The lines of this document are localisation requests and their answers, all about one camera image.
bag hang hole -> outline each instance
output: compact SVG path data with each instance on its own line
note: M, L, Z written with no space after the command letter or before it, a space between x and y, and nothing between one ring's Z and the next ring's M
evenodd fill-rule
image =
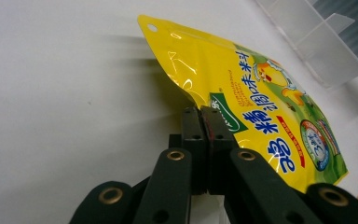
M149 28L149 30L156 32L158 30L157 26L155 26L154 24L148 23L147 24L147 28Z

clear plastic container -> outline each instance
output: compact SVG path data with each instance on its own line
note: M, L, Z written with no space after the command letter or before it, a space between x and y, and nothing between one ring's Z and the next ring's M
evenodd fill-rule
M358 0L256 0L325 87L358 77Z

food packaging pouch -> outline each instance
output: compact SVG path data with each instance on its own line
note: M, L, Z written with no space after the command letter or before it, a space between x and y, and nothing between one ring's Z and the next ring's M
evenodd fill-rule
M138 22L168 77L198 107L220 110L240 147L259 152L289 186L304 192L348 172L326 117L279 63L170 21Z

screw hole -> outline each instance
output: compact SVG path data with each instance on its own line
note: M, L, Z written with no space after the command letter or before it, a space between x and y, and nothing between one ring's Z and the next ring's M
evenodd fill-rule
M149 28L149 30L156 32L158 30L157 26L153 25L153 24L147 24L147 28Z
M165 223L170 218L170 215L165 210L159 210L153 215L153 221L155 223Z
M327 202L335 205L335 206L347 206L349 204L348 199L340 194L339 192L329 189L329 188L322 188L319 189L319 195Z
M297 212L290 211L286 214L286 219L294 224L304 223L304 218Z
M185 157L185 154L181 151L171 151L168 153L167 157L172 161L180 161Z
M255 159L255 154L247 151L240 151L238 153L238 157L245 161L252 161Z
M123 190L118 188L108 188L108 189L104 189L100 193L98 199L100 200L101 203L112 204L120 201L122 197L123 197Z

cartoon illustration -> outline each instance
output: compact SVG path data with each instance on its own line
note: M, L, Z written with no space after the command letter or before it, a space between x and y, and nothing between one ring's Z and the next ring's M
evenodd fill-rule
M286 75L286 72L280 68L278 63L272 60L266 60L264 63L255 63L253 74L257 81L264 81L283 87L282 95L288 97L295 104L304 104L304 101L301 99L304 93L297 89L291 78Z

